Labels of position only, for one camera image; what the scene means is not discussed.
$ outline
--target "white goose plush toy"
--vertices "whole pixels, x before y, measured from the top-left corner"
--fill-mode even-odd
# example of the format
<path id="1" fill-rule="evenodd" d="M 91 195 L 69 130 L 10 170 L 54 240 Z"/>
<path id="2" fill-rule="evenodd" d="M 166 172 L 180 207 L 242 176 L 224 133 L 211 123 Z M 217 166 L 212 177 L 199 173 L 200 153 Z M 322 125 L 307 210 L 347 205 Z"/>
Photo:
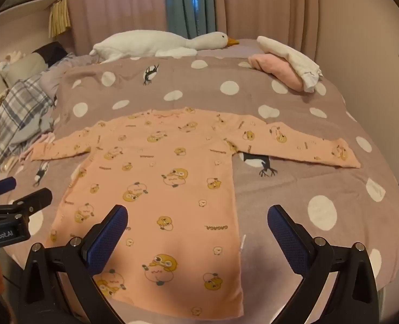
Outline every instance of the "white goose plush toy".
<path id="1" fill-rule="evenodd" d="M 90 55 L 98 54 L 104 59 L 102 63 L 123 57 L 195 56 L 199 50 L 223 49 L 238 43 L 219 31 L 189 40 L 166 31 L 135 30 L 114 34 L 95 44 Z"/>

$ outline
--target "blue curtain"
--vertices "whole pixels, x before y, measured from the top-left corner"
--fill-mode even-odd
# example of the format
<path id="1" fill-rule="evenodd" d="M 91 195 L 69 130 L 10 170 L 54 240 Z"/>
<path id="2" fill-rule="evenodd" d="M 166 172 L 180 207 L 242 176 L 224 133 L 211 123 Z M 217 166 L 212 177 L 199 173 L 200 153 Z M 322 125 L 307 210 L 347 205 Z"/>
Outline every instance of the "blue curtain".
<path id="1" fill-rule="evenodd" d="M 166 0 L 168 31 L 192 39 L 216 31 L 214 0 Z"/>

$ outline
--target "screw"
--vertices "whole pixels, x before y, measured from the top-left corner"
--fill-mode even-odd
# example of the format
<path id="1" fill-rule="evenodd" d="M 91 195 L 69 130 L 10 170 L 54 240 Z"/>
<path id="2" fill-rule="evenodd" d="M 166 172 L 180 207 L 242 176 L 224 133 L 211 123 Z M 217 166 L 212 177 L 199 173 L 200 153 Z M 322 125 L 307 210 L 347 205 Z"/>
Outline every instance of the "screw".
<path id="1" fill-rule="evenodd" d="M 72 238 L 72 239 L 70 240 L 70 244 L 71 244 L 73 247 L 78 246 L 81 242 L 82 242 L 82 239 L 81 239 L 81 238 L 77 238 L 77 237 Z"/>
<path id="2" fill-rule="evenodd" d="M 33 252 L 39 251 L 41 246 L 42 246 L 42 245 L 39 244 L 39 243 L 37 242 L 36 244 L 34 244 L 34 245 L 32 246 L 32 251 L 33 251 Z"/>
<path id="3" fill-rule="evenodd" d="M 318 238 L 315 238 L 315 243 L 318 246 L 324 246 L 326 244 L 326 240 L 324 238 L 318 237 Z"/>
<path id="4" fill-rule="evenodd" d="M 356 242 L 356 249 L 359 251 L 364 251 L 364 245 L 361 242 Z"/>

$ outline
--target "pink curtain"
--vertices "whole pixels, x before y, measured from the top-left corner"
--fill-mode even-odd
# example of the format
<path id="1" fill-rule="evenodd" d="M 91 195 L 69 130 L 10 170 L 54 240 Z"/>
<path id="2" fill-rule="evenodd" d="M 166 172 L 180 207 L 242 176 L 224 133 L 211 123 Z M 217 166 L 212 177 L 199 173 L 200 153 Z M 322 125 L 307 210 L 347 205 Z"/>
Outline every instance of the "pink curtain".
<path id="1" fill-rule="evenodd" d="M 112 34 L 134 29 L 165 31 L 165 0 L 67 0 L 77 55 Z"/>
<path id="2" fill-rule="evenodd" d="M 318 0 L 215 0 L 216 25 L 232 38 L 278 40 L 315 58 Z"/>

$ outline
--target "bed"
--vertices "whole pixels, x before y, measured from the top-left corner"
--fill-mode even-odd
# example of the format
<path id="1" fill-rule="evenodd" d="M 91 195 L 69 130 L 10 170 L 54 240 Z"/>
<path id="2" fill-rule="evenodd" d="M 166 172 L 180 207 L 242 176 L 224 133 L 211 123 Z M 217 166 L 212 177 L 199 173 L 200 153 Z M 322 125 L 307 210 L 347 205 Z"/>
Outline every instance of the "bed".
<path id="1" fill-rule="evenodd" d="M 235 49 L 226 49 L 180 59 L 132 58 L 76 67 L 63 77 L 57 91 L 58 105 L 52 113 L 56 139 L 98 120 L 150 108 L 183 107 L 250 114 L 267 123 L 282 121 L 326 139 L 345 139 L 361 162 L 361 169 L 243 153 L 233 156 L 244 316 L 231 323 L 269 323 L 300 282 L 266 224 L 266 212 L 276 203 L 313 237 L 323 236 L 330 244 L 347 247 L 356 241 L 364 243 L 379 290 L 399 270 L 399 187 L 378 148 L 347 112 L 345 100 L 333 84 L 323 79 L 314 94 L 295 93 L 274 77 L 249 67 L 246 57 L 254 46 L 254 41 L 243 42 L 238 54 Z M 144 85 L 147 68 L 157 65 L 152 82 Z M 1 196 L 0 204 L 42 187 L 53 193 L 52 205 L 30 220 L 30 240 L 6 248 L 20 266 L 25 265 L 33 243 L 50 245 L 57 205 L 83 160 L 84 156 L 34 161 L 11 170 L 9 175 L 17 179 L 17 188 Z M 333 280 L 331 275 L 308 322 L 319 318 Z M 75 297 L 70 298 L 81 315 Z M 126 323 L 192 322 L 116 299 L 110 303 Z"/>

